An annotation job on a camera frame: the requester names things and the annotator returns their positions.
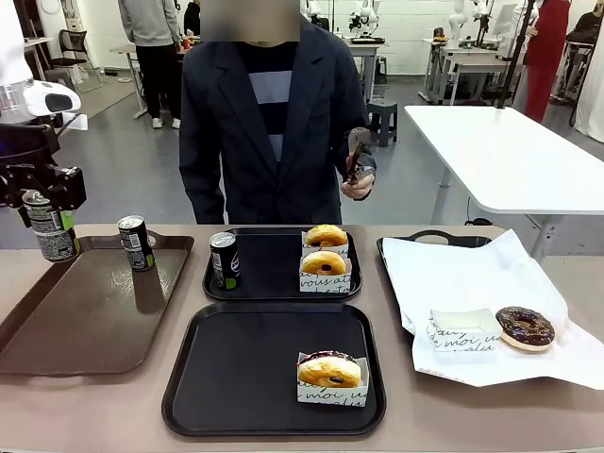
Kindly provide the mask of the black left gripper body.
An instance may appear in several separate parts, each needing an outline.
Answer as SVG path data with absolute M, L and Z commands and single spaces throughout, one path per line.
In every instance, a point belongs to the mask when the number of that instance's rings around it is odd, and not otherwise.
M 56 172 L 53 154 L 59 150 L 55 129 L 49 125 L 1 125 L 1 172 L 10 168 Z

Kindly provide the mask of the person's left hand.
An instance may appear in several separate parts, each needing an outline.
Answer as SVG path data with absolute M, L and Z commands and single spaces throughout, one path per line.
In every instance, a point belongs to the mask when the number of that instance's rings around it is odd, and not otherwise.
M 351 178 L 341 185 L 342 194 L 354 201 L 362 201 L 373 190 L 375 180 L 373 167 L 360 167 Z

